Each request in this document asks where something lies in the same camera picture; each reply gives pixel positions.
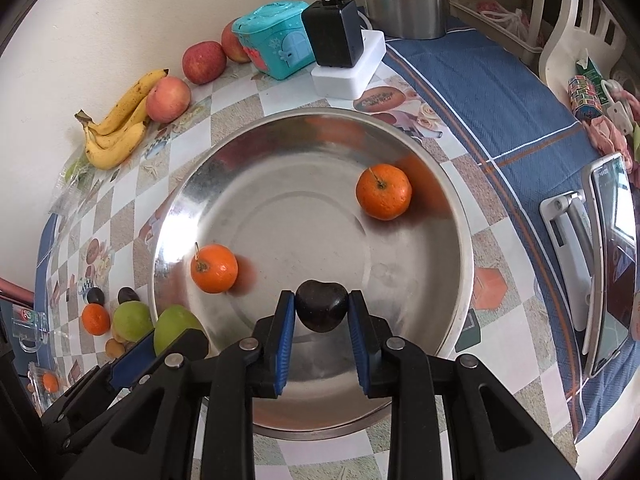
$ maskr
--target metal bowl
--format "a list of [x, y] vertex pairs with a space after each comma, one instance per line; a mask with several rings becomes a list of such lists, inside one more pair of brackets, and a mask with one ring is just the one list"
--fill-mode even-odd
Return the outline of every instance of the metal bowl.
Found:
[[[407, 212], [390, 222], [366, 216], [354, 192], [360, 173], [380, 162], [404, 170], [414, 189]], [[237, 255], [230, 292], [193, 283], [196, 242]], [[448, 356], [471, 298], [473, 253], [453, 185], [413, 139], [365, 114], [302, 108], [250, 124], [207, 154], [168, 206], [153, 273], [154, 316], [187, 307], [212, 354], [273, 314], [281, 290], [313, 278], [362, 290], [396, 335]], [[388, 399], [367, 399], [358, 386], [346, 319], [325, 334], [296, 320], [293, 341], [282, 396], [255, 399], [257, 433], [329, 438], [386, 415]]]

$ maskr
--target smartphone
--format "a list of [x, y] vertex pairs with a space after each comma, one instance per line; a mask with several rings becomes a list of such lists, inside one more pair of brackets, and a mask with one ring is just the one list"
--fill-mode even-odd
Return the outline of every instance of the smartphone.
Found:
[[629, 180], [619, 153], [583, 168], [582, 184], [593, 239], [593, 286], [583, 351], [585, 373], [594, 377], [618, 355], [638, 323], [636, 217]]

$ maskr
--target bunch of bananas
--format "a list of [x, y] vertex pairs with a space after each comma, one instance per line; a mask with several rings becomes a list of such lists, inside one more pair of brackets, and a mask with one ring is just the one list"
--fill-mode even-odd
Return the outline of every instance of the bunch of bananas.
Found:
[[76, 119], [84, 130], [84, 150], [91, 164], [110, 170], [124, 162], [145, 137], [149, 122], [146, 96], [168, 70], [153, 70], [143, 75], [119, 99], [100, 124], [80, 110]]

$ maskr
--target cup handle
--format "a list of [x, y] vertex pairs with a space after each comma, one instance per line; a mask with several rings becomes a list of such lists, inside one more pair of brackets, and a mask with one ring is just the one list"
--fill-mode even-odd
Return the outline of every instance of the cup handle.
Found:
[[33, 354], [37, 352], [42, 346], [42, 340], [34, 342], [34, 346], [25, 346], [25, 344], [23, 343], [23, 339], [18, 338], [18, 344], [20, 345], [20, 348], [22, 348], [25, 352]]

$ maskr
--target dark cherry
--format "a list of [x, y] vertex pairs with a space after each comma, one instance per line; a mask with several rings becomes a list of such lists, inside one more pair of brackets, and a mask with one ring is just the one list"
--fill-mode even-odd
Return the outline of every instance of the dark cherry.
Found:
[[140, 301], [140, 297], [130, 286], [123, 286], [118, 291], [118, 304], [127, 303], [127, 301]]
[[104, 306], [104, 292], [100, 288], [92, 286], [92, 288], [86, 292], [86, 300], [89, 303], [97, 303], [98, 305]]
[[307, 280], [298, 287], [294, 300], [296, 314], [314, 332], [330, 332], [344, 319], [349, 294], [340, 283]]

